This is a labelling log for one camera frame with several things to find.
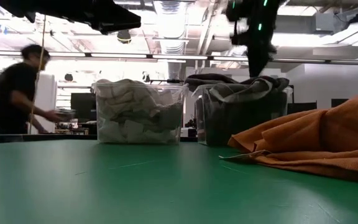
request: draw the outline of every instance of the computer screen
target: computer screen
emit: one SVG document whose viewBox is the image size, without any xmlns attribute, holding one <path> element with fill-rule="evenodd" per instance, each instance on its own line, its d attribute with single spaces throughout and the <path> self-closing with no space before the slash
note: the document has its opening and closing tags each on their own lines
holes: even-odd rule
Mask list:
<svg viewBox="0 0 358 224">
<path fill-rule="evenodd" d="M 96 97 L 93 93 L 72 93 L 71 109 L 75 110 L 75 118 L 96 120 Z"/>
<path fill-rule="evenodd" d="M 317 103 L 289 103 L 288 114 L 317 109 Z"/>
<path fill-rule="evenodd" d="M 331 107 L 337 107 L 345 103 L 348 99 L 331 99 Z"/>
</svg>

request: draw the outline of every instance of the table surface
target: table surface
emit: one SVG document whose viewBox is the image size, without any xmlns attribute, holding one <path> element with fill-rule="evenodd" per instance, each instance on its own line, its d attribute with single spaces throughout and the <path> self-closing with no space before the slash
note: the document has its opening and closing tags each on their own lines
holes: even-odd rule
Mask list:
<svg viewBox="0 0 358 224">
<path fill-rule="evenodd" d="M 230 148 L 0 144 L 2 223 L 358 224 L 358 183 L 218 159 Z"/>
</svg>

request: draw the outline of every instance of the orange towel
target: orange towel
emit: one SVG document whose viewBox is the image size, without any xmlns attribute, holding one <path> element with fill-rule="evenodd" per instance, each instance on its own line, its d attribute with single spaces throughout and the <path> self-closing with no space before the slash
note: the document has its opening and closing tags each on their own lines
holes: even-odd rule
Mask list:
<svg viewBox="0 0 358 224">
<path fill-rule="evenodd" d="M 358 97 L 277 118 L 233 135 L 228 144 L 246 153 L 232 160 L 358 181 Z"/>
</svg>

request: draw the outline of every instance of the man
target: man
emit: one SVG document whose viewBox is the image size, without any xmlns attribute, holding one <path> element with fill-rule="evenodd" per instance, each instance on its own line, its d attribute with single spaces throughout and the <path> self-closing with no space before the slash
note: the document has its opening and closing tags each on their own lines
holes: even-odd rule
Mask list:
<svg viewBox="0 0 358 224">
<path fill-rule="evenodd" d="M 35 80 L 39 67 L 45 69 L 50 56 L 42 47 L 30 45 L 22 49 L 23 62 L 14 64 L 0 74 L 0 133 L 27 134 L 26 122 L 31 117 L 32 101 L 35 95 Z M 54 110 L 44 111 L 34 107 L 34 114 L 44 117 L 51 122 L 60 121 Z M 39 133 L 46 133 L 35 117 L 33 126 Z"/>
</svg>

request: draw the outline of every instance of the clear plastic bin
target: clear plastic bin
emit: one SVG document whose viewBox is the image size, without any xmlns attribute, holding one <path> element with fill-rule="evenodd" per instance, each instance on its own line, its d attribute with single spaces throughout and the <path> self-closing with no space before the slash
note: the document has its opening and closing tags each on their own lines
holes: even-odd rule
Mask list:
<svg viewBox="0 0 358 224">
<path fill-rule="evenodd" d="M 179 143 L 187 86 L 121 80 L 94 90 L 99 142 Z"/>
<path fill-rule="evenodd" d="M 213 86 L 201 85 L 193 93 L 198 142 L 208 146 L 226 146 L 233 134 L 287 115 L 288 99 L 292 95 L 292 89 L 287 87 L 281 93 L 258 100 L 225 103 L 211 94 Z"/>
<path fill-rule="evenodd" d="M 75 110 L 55 110 L 56 114 L 64 121 L 68 122 L 75 117 Z"/>
</svg>

